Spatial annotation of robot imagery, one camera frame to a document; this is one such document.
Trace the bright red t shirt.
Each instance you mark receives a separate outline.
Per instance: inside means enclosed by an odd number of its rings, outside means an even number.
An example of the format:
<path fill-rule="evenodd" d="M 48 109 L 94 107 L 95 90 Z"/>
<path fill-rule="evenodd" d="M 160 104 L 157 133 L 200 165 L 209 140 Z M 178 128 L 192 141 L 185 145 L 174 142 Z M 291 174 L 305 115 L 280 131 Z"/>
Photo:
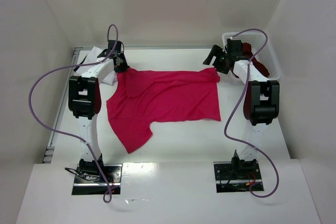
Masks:
<path fill-rule="evenodd" d="M 137 71 L 117 75 L 117 89 L 107 100 L 108 121 L 133 153 L 152 137 L 153 122 L 220 121 L 214 68 L 201 71 Z"/>

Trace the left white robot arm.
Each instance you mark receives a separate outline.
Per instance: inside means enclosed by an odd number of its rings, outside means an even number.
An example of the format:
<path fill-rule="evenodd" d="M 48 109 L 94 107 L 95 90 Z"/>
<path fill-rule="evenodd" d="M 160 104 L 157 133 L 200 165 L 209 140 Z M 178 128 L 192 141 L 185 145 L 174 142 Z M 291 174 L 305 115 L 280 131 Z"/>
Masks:
<path fill-rule="evenodd" d="M 97 133 L 97 117 L 102 107 L 100 84 L 112 85 L 116 74 L 128 68 L 123 42 L 109 40 L 104 50 L 93 47 L 69 79 L 68 107 L 77 120 L 82 139 L 75 174 L 85 180 L 101 179 L 100 171 L 104 168 Z"/>

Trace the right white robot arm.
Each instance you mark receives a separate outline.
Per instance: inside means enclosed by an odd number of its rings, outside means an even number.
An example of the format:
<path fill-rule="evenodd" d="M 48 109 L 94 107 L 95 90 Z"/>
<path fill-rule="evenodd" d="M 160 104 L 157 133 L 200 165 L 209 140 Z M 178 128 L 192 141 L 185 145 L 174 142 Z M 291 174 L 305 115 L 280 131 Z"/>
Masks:
<path fill-rule="evenodd" d="M 232 73 L 244 84 L 238 100 L 243 105 L 243 114 L 248 122 L 249 133 L 241 153 L 234 153 L 230 164 L 215 165 L 216 179 L 241 180 L 257 174 L 257 153 L 262 135 L 279 114 L 280 84 L 269 79 L 266 67 L 255 58 L 251 45 L 241 40 L 228 38 L 225 47 L 213 45 L 203 62 L 213 65 L 224 74 Z"/>

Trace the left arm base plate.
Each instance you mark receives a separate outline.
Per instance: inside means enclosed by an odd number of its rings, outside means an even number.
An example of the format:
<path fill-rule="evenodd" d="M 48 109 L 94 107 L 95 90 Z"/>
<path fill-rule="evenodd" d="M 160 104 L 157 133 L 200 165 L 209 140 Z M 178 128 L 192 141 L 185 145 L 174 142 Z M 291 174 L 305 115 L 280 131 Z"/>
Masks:
<path fill-rule="evenodd" d="M 75 175 L 72 192 L 74 196 L 80 195 L 104 195 L 108 190 L 107 184 L 97 172 L 84 172 L 79 169 L 70 168 L 69 171 Z M 107 165 L 103 168 L 103 172 L 112 187 L 112 194 L 119 195 L 121 193 L 121 172 L 122 165 Z"/>

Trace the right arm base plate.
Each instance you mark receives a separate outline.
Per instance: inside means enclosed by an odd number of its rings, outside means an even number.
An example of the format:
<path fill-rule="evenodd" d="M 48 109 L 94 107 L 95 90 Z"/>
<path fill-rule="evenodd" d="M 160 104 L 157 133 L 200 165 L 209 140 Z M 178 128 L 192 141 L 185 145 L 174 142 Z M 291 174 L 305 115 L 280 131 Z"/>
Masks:
<path fill-rule="evenodd" d="M 251 185 L 253 185 L 253 191 L 264 191 L 257 162 L 253 168 L 235 169 L 231 162 L 215 162 L 214 175 L 217 193 L 249 192 Z"/>

